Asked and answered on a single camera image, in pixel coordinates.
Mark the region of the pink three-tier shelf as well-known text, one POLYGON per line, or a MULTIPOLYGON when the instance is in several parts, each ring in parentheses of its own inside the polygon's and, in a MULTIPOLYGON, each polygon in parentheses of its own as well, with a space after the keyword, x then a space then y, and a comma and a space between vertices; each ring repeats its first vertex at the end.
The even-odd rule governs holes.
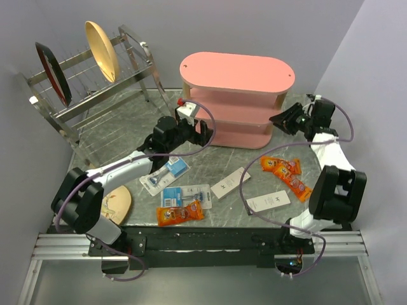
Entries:
POLYGON ((261 149, 271 141, 295 82, 291 66, 273 57, 201 51, 179 66, 184 97, 202 104, 197 119, 216 130, 214 146, 261 149))

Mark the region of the blue razor blister pack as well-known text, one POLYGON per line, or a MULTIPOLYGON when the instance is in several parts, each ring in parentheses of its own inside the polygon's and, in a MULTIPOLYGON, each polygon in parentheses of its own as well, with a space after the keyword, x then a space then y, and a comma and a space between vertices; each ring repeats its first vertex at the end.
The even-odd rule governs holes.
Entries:
POLYGON ((202 209, 212 208, 210 187, 208 184, 193 186, 167 187, 161 192, 161 207, 186 207, 198 200, 202 209))
POLYGON ((169 161, 159 170, 141 177, 139 181, 150 195, 156 196, 189 169, 190 166, 185 160, 174 156, 170 157, 169 161))

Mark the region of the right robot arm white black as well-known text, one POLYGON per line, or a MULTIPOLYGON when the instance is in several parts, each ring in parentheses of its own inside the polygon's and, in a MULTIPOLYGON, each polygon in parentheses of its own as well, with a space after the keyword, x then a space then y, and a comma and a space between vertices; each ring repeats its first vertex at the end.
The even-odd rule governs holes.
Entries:
POLYGON ((315 153, 321 173, 310 195, 308 206, 287 223, 289 231, 278 238, 279 248, 293 253, 314 233, 335 224, 355 221, 367 183, 364 172, 356 170, 341 149, 343 138, 331 127, 336 103, 320 95, 309 95, 310 103, 295 103, 288 110, 270 117, 275 127, 289 135, 303 132, 315 153))

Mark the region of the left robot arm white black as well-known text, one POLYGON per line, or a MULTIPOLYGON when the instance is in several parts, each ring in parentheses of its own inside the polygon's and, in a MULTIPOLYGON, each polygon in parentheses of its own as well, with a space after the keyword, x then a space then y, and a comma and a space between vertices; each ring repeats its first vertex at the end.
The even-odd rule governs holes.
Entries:
POLYGON ((61 232, 60 223, 78 234, 88 234, 101 242, 112 255, 121 254, 126 248, 122 228, 101 214, 102 200, 116 188, 156 172, 171 157, 174 150, 185 142, 205 149, 216 134, 216 126, 204 121, 160 118, 141 146, 128 156, 93 170, 73 168, 68 171, 51 208, 55 213, 54 224, 61 232))

